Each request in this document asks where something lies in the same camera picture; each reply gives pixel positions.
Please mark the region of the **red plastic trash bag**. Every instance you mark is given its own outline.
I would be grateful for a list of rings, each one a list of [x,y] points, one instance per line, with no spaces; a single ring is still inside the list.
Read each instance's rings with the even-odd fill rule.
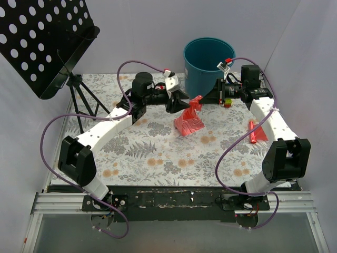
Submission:
[[[174,126],[183,137],[205,127],[196,113],[202,109],[202,104],[200,104],[202,98],[201,95],[198,95],[190,100],[190,107],[185,109],[178,118],[174,119]]]

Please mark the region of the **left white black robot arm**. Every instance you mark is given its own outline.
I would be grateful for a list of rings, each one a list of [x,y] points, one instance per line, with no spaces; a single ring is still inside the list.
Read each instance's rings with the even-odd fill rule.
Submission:
[[[58,169],[94,196],[95,206],[105,211],[111,207],[108,187],[98,178],[95,155],[118,133],[136,123],[148,105],[164,105],[168,113],[189,108],[189,98],[182,90],[177,75],[165,70],[164,82],[154,84],[150,73],[139,72],[131,89],[97,125],[75,138],[66,137],[61,144]]]

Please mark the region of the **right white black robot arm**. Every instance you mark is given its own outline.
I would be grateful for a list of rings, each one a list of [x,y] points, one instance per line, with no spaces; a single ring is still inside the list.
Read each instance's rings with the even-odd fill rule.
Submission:
[[[286,124],[276,107],[272,92],[261,87],[261,69],[256,64],[241,67],[240,83],[217,79],[213,89],[200,104],[224,104],[225,99],[241,99],[256,117],[270,143],[262,162],[262,170],[245,182],[238,191],[238,202],[243,209],[253,208],[257,197],[266,195],[276,186],[305,176],[311,144],[301,139]]]

